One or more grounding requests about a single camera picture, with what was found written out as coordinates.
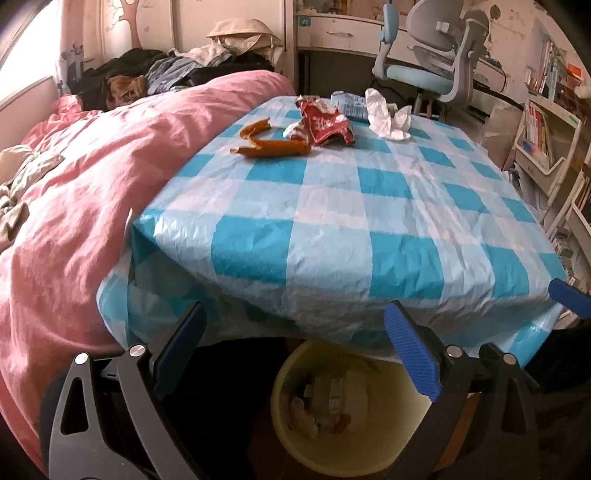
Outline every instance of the blue checkered tablecloth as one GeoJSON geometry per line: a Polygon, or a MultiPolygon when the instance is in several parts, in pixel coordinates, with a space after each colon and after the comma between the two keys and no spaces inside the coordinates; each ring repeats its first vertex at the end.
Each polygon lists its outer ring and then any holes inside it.
{"type": "Polygon", "coordinates": [[[256,108],[197,153],[131,225],[130,249],[98,305],[123,345],[150,340],[194,301],[203,344],[314,336],[391,355],[383,311],[400,300],[444,343],[495,342],[528,361],[560,312],[564,272],[513,187],[456,128],[412,118],[409,142],[353,122],[355,146],[307,157],[231,154],[270,117],[267,138],[300,119],[294,98],[256,108]]]}

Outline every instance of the snack wrapper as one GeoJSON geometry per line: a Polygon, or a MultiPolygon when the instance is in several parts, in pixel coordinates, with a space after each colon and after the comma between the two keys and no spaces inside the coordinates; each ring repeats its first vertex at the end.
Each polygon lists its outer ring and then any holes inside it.
{"type": "Polygon", "coordinates": [[[355,141],[349,119],[326,100],[318,96],[300,96],[295,104],[302,119],[289,125],[284,137],[305,141],[308,145],[322,145],[335,137],[342,137],[346,145],[355,141]]]}

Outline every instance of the chair armrest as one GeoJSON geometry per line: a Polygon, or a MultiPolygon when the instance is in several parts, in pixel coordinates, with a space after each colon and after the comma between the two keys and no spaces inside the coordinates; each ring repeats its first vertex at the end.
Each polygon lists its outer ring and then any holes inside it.
{"type": "Polygon", "coordinates": [[[372,73],[380,80],[388,80],[386,77],[386,58],[392,49],[392,44],[398,36],[398,12],[392,4],[384,5],[384,30],[378,34],[380,40],[379,53],[375,59],[372,73]]]}

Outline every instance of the chair seat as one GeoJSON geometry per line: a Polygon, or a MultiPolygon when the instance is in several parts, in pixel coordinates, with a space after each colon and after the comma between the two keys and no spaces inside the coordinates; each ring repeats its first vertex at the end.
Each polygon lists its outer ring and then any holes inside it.
{"type": "Polygon", "coordinates": [[[390,65],[386,70],[386,77],[439,95],[448,94],[453,87],[452,80],[440,77],[432,72],[402,65],[390,65]]]}

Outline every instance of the drawer handle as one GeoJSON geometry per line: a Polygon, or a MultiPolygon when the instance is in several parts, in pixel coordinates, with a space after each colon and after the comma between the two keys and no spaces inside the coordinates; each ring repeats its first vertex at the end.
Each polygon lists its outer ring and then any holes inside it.
{"type": "Polygon", "coordinates": [[[341,38],[354,37],[354,35],[352,33],[348,33],[348,32],[333,32],[332,30],[327,30],[326,33],[328,33],[328,35],[334,35],[335,37],[341,37],[341,38]]]}

